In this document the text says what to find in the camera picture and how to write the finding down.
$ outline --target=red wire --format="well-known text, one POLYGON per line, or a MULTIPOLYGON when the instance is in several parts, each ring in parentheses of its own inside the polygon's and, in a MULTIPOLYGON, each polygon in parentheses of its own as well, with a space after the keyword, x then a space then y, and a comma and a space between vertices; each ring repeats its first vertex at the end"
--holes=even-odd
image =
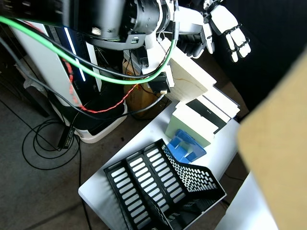
MULTIPOLYGON (((27 25, 33 27, 34 29, 38 30, 39 32, 42 32, 42 30, 40 30, 39 28, 35 27, 33 24, 27 22, 27 21, 24 21, 24 23, 26 23, 27 25)), ((76 104, 79 104, 78 102, 78 99, 75 95, 73 95, 73 85, 72 85, 72 82, 73 82, 73 71, 72 71, 72 67, 71 67, 71 64, 69 62, 67 62, 65 59, 62 58, 62 60, 65 62, 65 65, 66 65, 66 68, 68 70, 68 73, 69 73, 69 81, 70 81, 70 87, 69 87, 69 93, 72 95, 72 99, 73 101, 76 103, 76 104)), ((81 107, 82 110, 84 111, 87 111, 87 112, 90 112, 90 113, 93 113, 93 114, 97 114, 97 113, 103 113, 103 112, 106 112, 106 111, 109 111, 111 109, 114 109, 116 108, 117 106, 119 106, 121 103, 124 102, 124 100, 129 96, 129 94, 133 91, 133 89, 137 86, 138 84, 135 84, 128 92, 127 94, 123 97, 123 99, 121 99, 116 105, 108 108, 108 109, 103 109, 103 110, 99 110, 99 111, 95 111, 95 110, 91 110, 91 109, 87 109, 85 108, 82 104, 79 104, 79 106, 81 107)))

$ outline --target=white light strip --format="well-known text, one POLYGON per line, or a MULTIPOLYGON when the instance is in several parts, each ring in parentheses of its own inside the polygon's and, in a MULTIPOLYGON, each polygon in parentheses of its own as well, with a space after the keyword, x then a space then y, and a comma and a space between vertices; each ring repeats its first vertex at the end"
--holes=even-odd
MULTIPOLYGON (((71 46, 71 50, 72 50, 73 54, 77 55, 75 47, 73 46, 73 43, 72 43, 72 40, 71 40, 71 35, 68 32, 68 29, 65 27, 64 30, 65 30, 66 36, 68 38, 69 44, 71 46)), ((82 69, 79 69, 79 70, 80 70, 83 81, 85 81, 85 76, 84 76, 83 70, 82 69)))

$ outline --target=white robotic hand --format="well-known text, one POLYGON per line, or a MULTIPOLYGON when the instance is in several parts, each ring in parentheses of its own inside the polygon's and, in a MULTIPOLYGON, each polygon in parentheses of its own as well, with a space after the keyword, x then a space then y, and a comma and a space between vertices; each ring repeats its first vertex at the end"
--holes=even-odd
POLYGON ((249 39, 240 30, 241 24, 238 24, 235 16, 221 5, 216 5, 209 15, 212 29, 218 35, 225 35, 232 61, 237 62, 238 57, 245 58, 251 51, 249 39))

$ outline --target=robotic hand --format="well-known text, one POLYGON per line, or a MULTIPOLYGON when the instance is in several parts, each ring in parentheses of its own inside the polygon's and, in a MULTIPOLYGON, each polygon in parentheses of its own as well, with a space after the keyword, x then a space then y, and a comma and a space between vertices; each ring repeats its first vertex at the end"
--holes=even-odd
POLYGON ((212 30, 217 35, 225 36, 233 62, 237 62, 239 57, 245 58, 251 52, 249 39, 240 30, 241 24, 231 12, 219 5, 220 2, 220 0, 204 1, 203 21, 198 23, 201 24, 202 29, 198 34, 180 33, 178 46, 188 57, 200 57, 205 47, 209 53, 214 52, 212 30))

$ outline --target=metal bolt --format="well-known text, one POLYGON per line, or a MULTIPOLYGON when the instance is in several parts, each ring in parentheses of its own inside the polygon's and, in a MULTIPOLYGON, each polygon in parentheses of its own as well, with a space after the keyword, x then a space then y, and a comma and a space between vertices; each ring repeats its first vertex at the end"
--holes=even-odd
POLYGON ((94 35, 101 35, 101 30, 98 29, 97 27, 92 28, 92 34, 94 35))

